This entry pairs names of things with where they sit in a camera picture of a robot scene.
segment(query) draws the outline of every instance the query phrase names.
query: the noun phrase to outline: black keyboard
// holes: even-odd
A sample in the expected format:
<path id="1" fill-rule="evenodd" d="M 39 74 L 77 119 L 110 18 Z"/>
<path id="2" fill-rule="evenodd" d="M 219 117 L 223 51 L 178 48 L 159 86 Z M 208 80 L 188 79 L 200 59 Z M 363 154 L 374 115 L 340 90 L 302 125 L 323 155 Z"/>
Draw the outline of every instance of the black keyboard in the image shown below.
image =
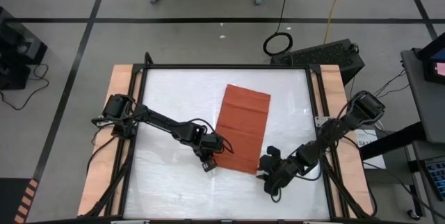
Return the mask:
<path id="1" fill-rule="evenodd" d="M 343 44 L 333 44 L 310 50 L 290 52 L 279 60 L 280 63 L 292 64 L 326 64 L 347 67 L 353 64 L 351 52 Z"/>
<path id="2" fill-rule="evenodd" d="M 425 161 L 425 171 L 431 187 L 440 201 L 445 198 L 445 157 Z"/>

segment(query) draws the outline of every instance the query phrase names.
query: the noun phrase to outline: red cloth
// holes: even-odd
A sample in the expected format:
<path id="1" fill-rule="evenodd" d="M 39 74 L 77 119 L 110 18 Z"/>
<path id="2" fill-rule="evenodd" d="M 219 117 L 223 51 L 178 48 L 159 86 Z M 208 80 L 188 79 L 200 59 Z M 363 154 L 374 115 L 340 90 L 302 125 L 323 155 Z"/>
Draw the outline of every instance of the red cloth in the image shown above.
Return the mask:
<path id="1" fill-rule="evenodd" d="M 268 94 L 227 85 L 216 132 L 232 144 L 234 154 L 215 154 L 218 166 L 257 173 L 269 104 Z"/>

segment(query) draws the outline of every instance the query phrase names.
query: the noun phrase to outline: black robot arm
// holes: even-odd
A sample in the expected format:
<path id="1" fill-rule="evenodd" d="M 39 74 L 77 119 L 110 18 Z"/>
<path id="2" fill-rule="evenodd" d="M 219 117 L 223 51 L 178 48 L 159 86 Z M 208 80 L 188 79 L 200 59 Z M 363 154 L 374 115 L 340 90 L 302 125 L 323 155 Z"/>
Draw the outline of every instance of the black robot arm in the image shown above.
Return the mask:
<path id="1" fill-rule="evenodd" d="M 276 147 L 268 147 L 267 155 L 260 158 L 258 168 L 258 170 L 264 171 L 264 174 L 259 175 L 258 178 L 264 180 L 265 192 L 271 196 L 278 195 L 281 188 L 287 186 L 295 175 L 306 175 L 318 164 L 318 161 L 321 161 L 321 168 L 336 182 L 340 193 L 348 201 L 356 215 L 366 217 L 366 213 L 359 208 L 332 172 L 333 169 L 327 162 L 325 151 L 329 146 L 340 141 L 348 132 L 358 129 L 362 125 L 376 123 L 383 116 L 385 106 L 372 94 L 362 91 L 357 93 L 342 111 L 346 107 L 347 111 L 343 117 L 328 119 L 317 129 L 318 137 L 315 141 L 301 145 L 287 158 L 281 159 L 281 152 Z"/>
<path id="2" fill-rule="evenodd" d="M 231 146 L 225 147 L 224 137 L 215 132 L 208 134 L 206 126 L 193 122 L 199 119 L 177 122 L 149 109 L 144 104 L 136 103 L 127 95 L 111 95 L 102 116 L 103 118 L 92 119 L 92 123 L 96 126 L 104 122 L 114 124 L 112 135 L 118 138 L 131 138 L 137 122 L 144 122 L 168 132 L 175 140 L 192 148 L 196 156 L 200 158 L 206 172 L 216 167 L 214 152 L 227 150 L 233 153 Z"/>

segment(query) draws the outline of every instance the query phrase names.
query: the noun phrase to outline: wooden table frame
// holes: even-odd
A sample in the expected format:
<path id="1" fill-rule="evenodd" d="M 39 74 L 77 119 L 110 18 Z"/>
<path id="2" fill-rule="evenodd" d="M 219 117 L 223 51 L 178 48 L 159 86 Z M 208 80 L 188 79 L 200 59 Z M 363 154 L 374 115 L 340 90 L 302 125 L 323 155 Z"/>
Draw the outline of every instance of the wooden table frame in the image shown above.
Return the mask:
<path id="1" fill-rule="evenodd" d="M 193 68 L 196 65 L 156 65 L 157 68 Z M 199 65 L 200 67 L 208 68 L 249 68 L 253 65 Z M 262 66 L 263 69 L 272 69 L 270 65 L 255 65 Z M 110 85 L 106 98 L 113 94 L 129 94 L 142 102 L 143 90 L 145 87 L 146 72 L 139 72 L 144 65 L 115 65 L 111 75 Z M 282 66 L 281 69 L 289 69 L 290 67 Z M 346 104 L 346 96 L 343 88 L 343 82 L 339 67 L 336 65 L 314 65 L 310 69 L 314 72 L 307 72 L 309 87 L 309 95 L 314 98 L 312 111 L 319 112 L 319 115 L 335 115 L 340 112 L 341 108 Z M 96 145 L 93 151 L 102 146 L 111 137 L 112 127 L 106 127 L 98 133 L 96 138 Z M 355 141 L 355 134 L 349 133 L 349 138 Z M 118 170 L 118 166 L 126 159 L 129 148 L 134 145 L 135 141 L 130 143 L 128 140 L 119 140 L 112 142 L 99 152 L 90 164 L 90 170 L 86 178 L 86 184 L 83 190 L 81 204 L 79 206 L 78 215 L 88 212 L 100 199 L 103 192 L 110 184 L 111 178 L 114 177 Z M 359 150 L 347 141 L 340 141 L 337 147 L 337 152 L 328 157 L 331 164 L 336 168 L 338 165 L 341 171 L 341 177 L 344 186 L 349 190 L 356 202 L 362 209 L 371 214 L 373 211 L 371 200 L 369 197 L 369 190 L 364 176 L 364 169 L 362 160 L 360 159 Z M 330 207 L 331 218 L 336 217 L 354 217 L 349 208 L 339 197 L 335 185 L 328 183 L 327 176 L 323 175 L 325 180 L 325 188 L 327 190 L 328 206 Z M 121 180 L 119 186 L 116 188 L 113 195 L 113 200 L 110 200 L 107 206 L 102 210 L 101 215 L 118 215 L 124 211 L 124 200 L 126 198 L 126 189 L 129 183 L 129 173 Z"/>

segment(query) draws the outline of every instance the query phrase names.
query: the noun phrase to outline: black metal frame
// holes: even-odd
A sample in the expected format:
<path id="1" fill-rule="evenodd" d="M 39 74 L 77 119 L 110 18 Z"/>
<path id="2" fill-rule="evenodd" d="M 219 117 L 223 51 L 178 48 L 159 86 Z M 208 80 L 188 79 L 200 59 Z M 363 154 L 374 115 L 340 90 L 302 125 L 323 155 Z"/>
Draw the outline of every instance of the black metal frame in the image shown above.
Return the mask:
<path id="1" fill-rule="evenodd" d="M 145 64 L 134 64 L 133 70 L 131 71 L 131 80 L 130 80 L 130 87 L 128 95 L 133 96 L 135 86 L 136 86 L 136 77 L 138 73 L 142 70 L 142 79 L 140 81 L 140 88 L 139 88 L 139 94 L 137 98 L 138 103 L 142 103 L 144 92 L 145 92 L 145 83 L 147 80 L 147 74 L 148 70 L 150 69 L 244 69 L 244 70 L 290 70 L 290 69 L 296 69 L 296 70 L 304 70 L 306 73 L 307 78 L 307 87 L 309 92 L 309 98 L 311 101 L 311 110 L 314 117 L 314 129 L 317 129 L 316 123 L 315 123 L 315 117 L 318 116 L 318 109 L 316 105 L 316 98 L 314 93 L 314 86 L 312 83 L 312 71 L 316 74 L 317 83 L 318 83 L 318 89 L 320 91 L 320 97 L 321 97 L 321 104 L 323 107 L 323 115 L 329 116 L 329 108 L 327 107 L 327 98 L 325 94 L 325 89 L 323 85 L 323 79 L 321 77 L 321 69 L 320 65 L 226 65 L 226 64 L 214 64 L 214 65 L 207 65 L 207 64 L 153 64 L 151 59 Z M 122 151 L 124 147 L 124 142 L 129 141 L 129 154 L 134 154 L 135 146 L 136 146 L 136 139 L 137 139 L 137 129 L 135 136 L 130 140 L 119 140 L 118 143 L 118 149 L 116 151 L 115 155 L 115 161 L 113 166 L 113 174 L 112 178 L 115 178 L 116 172 L 119 170 L 120 167 L 120 161 L 122 159 Z M 337 151 L 332 147 L 331 148 L 331 154 L 332 154 L 332 161 L 333 161 L 333 167 L 336 171 L 337 176 L 341 179 L 341 171 L 340 171 L 340 165 L 339 165 L 339 159 L 337 155 Z M 124 208 L 125 208 L 125 202 L 127 199 L 127 191 L 128 191 L 128 185 L 129 185 L 129 179 L 131 174 L 131 166 L 132 166 L 133 157 L 131 157 L 131 163 L 129 164 L 129 171 L 124 176 L 124 181 L 122 185 L 122 194 L 120 198 L 119 203 L 119 210 L 118 214 L 123 215 Z M 325 185 L 325 193 L 326 193 L 326 199 L 327 199 L 327 207 L 330 215 L 330 219 L 336 218 L 335 216 L 335 206 L 334 206 L 334 200 L 332 196 L 332 189 L 330 186 L 330 179 L 327 176 L 327 174 L 323 171 L 323 181 Z M 113 197 L 110 198 L 110 201 L 107 202 L 106 205 L 106 211 L 105 215 L 111 214 L 111 208 L 114 200 Z M 348 211 L 348 205 L 346 204 L 346 201 L 340 196 L 341 201 L 341 211 L 343 214 L 343 217 L 349 217 L 349 211 Z"/>

